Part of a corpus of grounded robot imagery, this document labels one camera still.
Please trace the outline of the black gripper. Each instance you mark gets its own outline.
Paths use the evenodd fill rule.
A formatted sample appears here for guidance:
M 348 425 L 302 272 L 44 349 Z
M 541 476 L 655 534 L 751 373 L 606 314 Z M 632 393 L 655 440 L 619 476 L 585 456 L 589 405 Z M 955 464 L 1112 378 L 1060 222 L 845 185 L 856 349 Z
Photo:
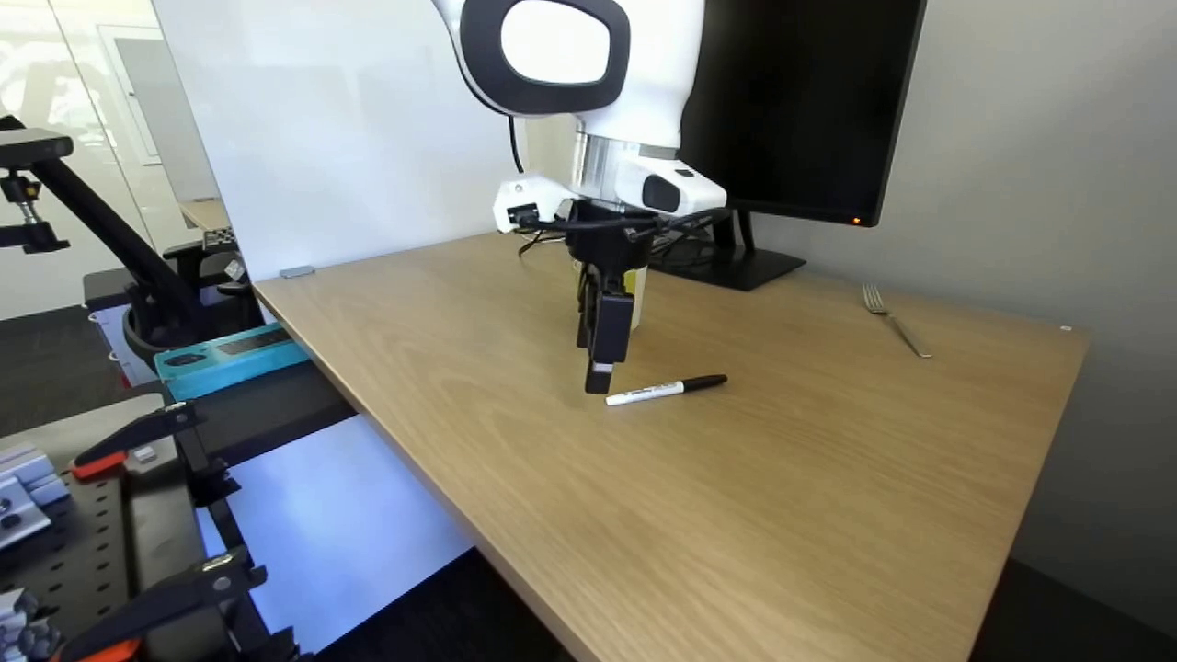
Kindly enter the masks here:
M 662 217 L 632 205 L 602 205 L 575 199 L 561 212 L 561 232 L 576 272 L 576 347 L 589 349 L 589 393 L 606 393 L 616 367 L 630 353 L 632 297 L 599 293 L 621 291 L 630 270 L 644 270 L 652 241 L 667 228 Z

